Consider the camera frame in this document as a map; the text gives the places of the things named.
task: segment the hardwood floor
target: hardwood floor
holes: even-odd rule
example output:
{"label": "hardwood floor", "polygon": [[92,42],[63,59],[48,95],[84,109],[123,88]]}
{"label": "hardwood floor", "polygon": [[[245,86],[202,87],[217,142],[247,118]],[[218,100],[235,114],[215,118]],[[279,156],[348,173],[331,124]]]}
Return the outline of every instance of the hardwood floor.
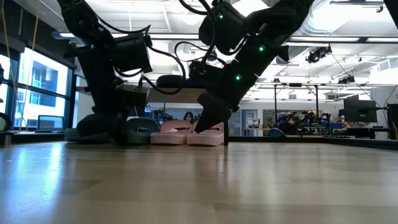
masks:
{"label": "hardwood floor", "polygon": [[0,223],[397,223],[398,153],[328,144],[0,149]]}

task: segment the window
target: window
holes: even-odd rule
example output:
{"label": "window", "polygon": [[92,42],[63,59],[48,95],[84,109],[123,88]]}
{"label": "window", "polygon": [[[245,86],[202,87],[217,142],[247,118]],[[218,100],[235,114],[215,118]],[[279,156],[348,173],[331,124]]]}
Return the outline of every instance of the window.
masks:
{"label": "window", "polygon": [[19,83],[62,95],[67,91],[68,67],[53,61],[31,49],[21,54]]}
{"label": "window", "polygon": [[36,128],[39,115],[63,117],[65,112],[65,99],[19,88],[14,120],[15,127],[19,127],[21,123],[22,127],[26,127],[25,122],[22,120],[21,111],[23,111],[27,126],[29,128]]}
{"label": "window", "polygon": [[6,112],[8,86],[6,84],[0,85],[0,112]]}
{"label": "window", "polygon": [[8,79],[10,76],[10,59],[6,56],[0,55],[0,64],[4,69],[4,78]]}
{"label": "window", "polygon": [[57,98],[55,96],[49,96],[43,93],[31,92],[29,103],[35,105],[55,107],[56,99]]}

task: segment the pink slipper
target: pink slipper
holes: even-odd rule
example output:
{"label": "pink slipper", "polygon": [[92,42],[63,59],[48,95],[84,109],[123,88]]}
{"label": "pink slipper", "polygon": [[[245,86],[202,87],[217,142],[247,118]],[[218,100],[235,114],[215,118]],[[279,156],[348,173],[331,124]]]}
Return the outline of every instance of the pink slipper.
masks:
{"label": "pink slipper", "polygon": [[[196,125],[197,122],[193,124],[193,130],[195,130]],[[189,134],[187,144],[195,146],[219,146],[224,144],[224,127],[222,124],[217,124],[200,134]]]}
{"label": "pink slipper", "polygon": [[187,143],[187,136],[192,133],[189,121],[165,121],[159,133],[150,135],[151,144],[182,145]]}

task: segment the ceiling light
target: ceiling light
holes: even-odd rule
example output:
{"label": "ceiling light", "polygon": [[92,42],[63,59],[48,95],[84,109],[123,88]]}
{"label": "ceiling light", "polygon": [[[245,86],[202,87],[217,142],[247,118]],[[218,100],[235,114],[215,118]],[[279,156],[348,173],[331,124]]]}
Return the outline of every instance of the ceiling light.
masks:
{"label": "ceiling light", "polygon": [[198,34],[149,34],[152,40],[199,40]]}
{"label": "ceiling light", "polygon": [[289,42],[357,42],[359,37],[308,37],[308,36],[295,36],[289,39]]}
{"label": "ceiling light", "polygon": [[[152,40],[199,40],[198,34],[149,34]],[[75,38],[71,33],[59,33],[63,38]],[[125,37],[127,34],[112,34],[114,38]]]}
{"label": "ceiling light", "polygon": [[329,44],[324,43],[297,43],[297,42],[286,42],[286,45],[293,47],[327,47]]}
{"label": "ceiling light", "polygon": [[[60,33],[59,36],[63,38],[75,38],[75,36],[71,33]],[[127,34],[112,34],[112,36],[114,38],[118,38],[118,37],[125,37],[127,36]]]}
{"label": "ceiling light", "polygon": [[367,42],[398,42],[398,37],[371,37]]}

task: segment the woman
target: woman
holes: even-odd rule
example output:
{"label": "woman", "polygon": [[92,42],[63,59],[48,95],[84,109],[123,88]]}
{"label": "woman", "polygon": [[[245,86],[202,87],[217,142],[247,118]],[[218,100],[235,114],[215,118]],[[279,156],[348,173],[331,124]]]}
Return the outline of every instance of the woman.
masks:
{"label": "woman", "polygon": [[187,113],[185,113],[184,121],[189,121],[192,124],[193,123],[193,113],[189,112],[189,111]]}

